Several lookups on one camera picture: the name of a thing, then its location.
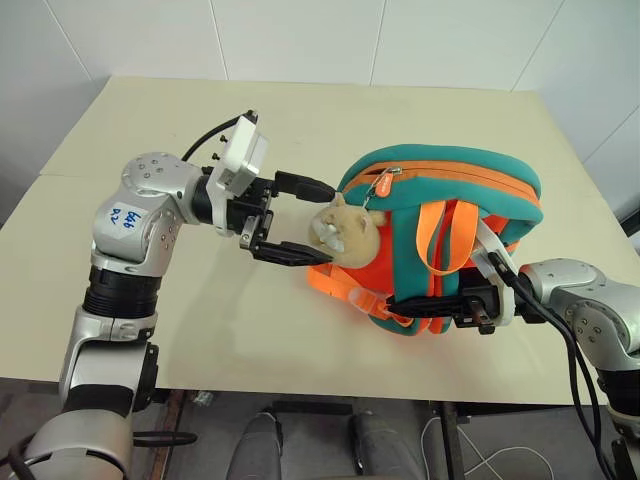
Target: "white cable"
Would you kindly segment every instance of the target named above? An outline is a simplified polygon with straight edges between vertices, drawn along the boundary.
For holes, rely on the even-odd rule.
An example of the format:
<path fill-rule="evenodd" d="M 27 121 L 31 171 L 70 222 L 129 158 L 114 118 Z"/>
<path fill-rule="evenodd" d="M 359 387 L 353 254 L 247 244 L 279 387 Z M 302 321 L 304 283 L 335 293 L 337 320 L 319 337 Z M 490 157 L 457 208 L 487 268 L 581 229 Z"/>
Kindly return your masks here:
<path fill-rule="evenodd" d="M 429 465 L 427 464 L 427 457 L 426 457 L 426 455 L 424 453 L 424 434 L 427 432 L 427 430 L 429 429 L 431 424 L 433 422 L 435 422 L 436 420 L 440 420 L 440 417 L 431 418 L 425 424 L 424 428 L 422 429 L 422 433 L 420 434 L 420 451 L 422 453 L 422 460 L 424 461 L 424 468 L 427 471 L 427 480 L 431 480 L 431 478 L 429 476 Z M 478 463 L 474 467 L 472 467 L 469 470 L 467 470 L 466 472 L 464 472 L 465 476 L 470 475 L 471 473 L 475 472 L 481 466 L 486 465 L 487 468 L 489 468 L 493 472 L 493 474 L 496 476 L 496 478 L 498 478 L 499 480 L 504 480 L 500 476 L 500 474 L 498 472 L 496 472 L 495 469 L 489 464 L 489 462 L 491 460 L 493 460 L 494 458 L 496 458 L 498 455 L 500 455 L 502 453 L 505 453 L 505 452 L 510 452 L 510 451 L 513 451 L 513 450 L 526 450 L 526 451 L 531 452 L 534 455 L 536 455 L 538 458 L 540 458 L 540 460 L 542 460 L 545 463 L 545 465 L 549 469 L 549 474 L 551 475 L 551 480 L 555 480 L 555 475 L 553 474 L 553 468 L 551 468 L 551 464 L 549 463 L 549 461 L 544 457 L 544 455 L 542 455 L 540 452 L 534 450 L 533 448 L 521 447 L 521 446 L 501 448 L 500 450 L 497 450 L 497 451 L 493 452 L 491 455 L 489 455 L 487 458 L 485 458 L 484 455 L 482 455 L 482 452 L 480 452 L 480 450 L 476 446 L 476 444 L 473 443 L 473 441 L 471 441 L 471 439 L 469 438 L 467 433 L 460 426 L 458 426 L 458 431 L 462 434 L 464 439 L 467 442 L 469 442 L 469 445 L 471 445 L 471 448 L 473 448 L 473 450 L 476 452 L 476 454 L 482 460 L 480 463 Z"/>

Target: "zipper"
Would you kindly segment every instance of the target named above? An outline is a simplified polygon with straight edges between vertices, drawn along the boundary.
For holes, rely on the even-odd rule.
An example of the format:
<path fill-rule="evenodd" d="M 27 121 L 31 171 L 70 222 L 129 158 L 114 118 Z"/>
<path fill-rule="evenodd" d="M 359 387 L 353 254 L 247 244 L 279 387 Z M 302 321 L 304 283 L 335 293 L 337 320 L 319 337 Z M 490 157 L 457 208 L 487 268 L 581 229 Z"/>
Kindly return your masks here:
<path fill-rule="evenodd" d="M 502 172 L 496 172 L 486 167 L 480 167 L 476 165 L 470 165 L 463 162 L 448 162 L 448 161 L 430 161 L 428 166 L 425 166 L 424 161 L 416 160 L 414 162 L 403 162 L 404 166 L 393 164 L 392 162 L 376 163 L 347 183 L 343 191 L 347 193 L 352 188 L 369 184 L 369 189 L 365 194 L 364 205 L 367 204 L 370 198 L 376 194 L 376 187 L 380 182 L 390 182 L 386 191 L 387 195 L 391 191 L 392 183 L 409 180 L 415 177 L 428 177 L 439 178 L 443 180 L 457 180 L 482 185 L 492 188 L 494 190 L 503 190 L 507 193 L 514 194 L 518 197 L 524 198 L 536 206 L 539 206 L 538 197 L 529 184 L 517 178 Z"/>

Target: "backpack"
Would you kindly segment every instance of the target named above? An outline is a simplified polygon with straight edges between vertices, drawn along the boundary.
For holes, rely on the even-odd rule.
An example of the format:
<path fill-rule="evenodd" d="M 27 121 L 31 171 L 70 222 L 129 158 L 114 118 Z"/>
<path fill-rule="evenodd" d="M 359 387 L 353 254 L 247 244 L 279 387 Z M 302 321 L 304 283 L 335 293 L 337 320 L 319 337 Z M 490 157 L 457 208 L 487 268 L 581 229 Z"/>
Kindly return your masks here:
<path fill-rule="evenodd" d="M 459 292 L 478 220 L 508 252 L 542 220 L 540 181 L 524 162 L 476 148 L 395 145 L 365 155 L 347 170 L 338 191 L 350 205 L 385 212 L 378 255 L 360 269 L 310 267 L 309 284 L 403 335 L 444 333 L 451 318 L 407 318 L 386 309 L 389 296 L 442 297 Z"/>

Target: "zipper pull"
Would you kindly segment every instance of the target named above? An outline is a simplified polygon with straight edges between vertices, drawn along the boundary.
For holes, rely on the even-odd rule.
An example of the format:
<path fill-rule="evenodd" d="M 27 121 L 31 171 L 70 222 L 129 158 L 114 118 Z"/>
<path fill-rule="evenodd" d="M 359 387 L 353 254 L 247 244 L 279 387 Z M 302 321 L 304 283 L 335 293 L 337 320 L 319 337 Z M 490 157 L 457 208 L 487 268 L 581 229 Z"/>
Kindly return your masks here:
<path fill-rule="evenodd" d="M 391 194 L 391 184 L 393 183 L 393 176 L 397 173 L 401 173 L 401 167 L 390 167 L 382 173 L 382 175 L 376 180 L 376 197 L 386 198 Z"/>

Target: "beige tabletop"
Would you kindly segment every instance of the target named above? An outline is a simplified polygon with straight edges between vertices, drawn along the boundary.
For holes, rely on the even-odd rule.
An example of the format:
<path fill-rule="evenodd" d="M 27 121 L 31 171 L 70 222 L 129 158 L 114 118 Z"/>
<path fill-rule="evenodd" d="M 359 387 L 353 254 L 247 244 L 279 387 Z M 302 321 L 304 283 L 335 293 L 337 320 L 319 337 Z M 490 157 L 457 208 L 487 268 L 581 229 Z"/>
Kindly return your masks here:
<path fill-rule="evenodd" d="M 640 259 L 533 93 L 115 78 L 0 231 L 0 376 L 57 379 L 87 285 L 93 215 L 127 160 L 181 155 L 248 108 L 271 142 L 265 176 L 336 184 L 362 154 L 394 143 L 514 155 L 540 175 L 545 212 L 516 263 L 579 258 L 640 286 Z M 270 239 L 304 241 L 318 207 L 282 196 L 272 208 Z M 311 290 L 304 269 L 256 262 L 206 225 L 182 229 L 158 312 L 160 387 L 571 402 L 563 343 L 547 325 L 517 318 L 489 336 L 393 335 Z"/>

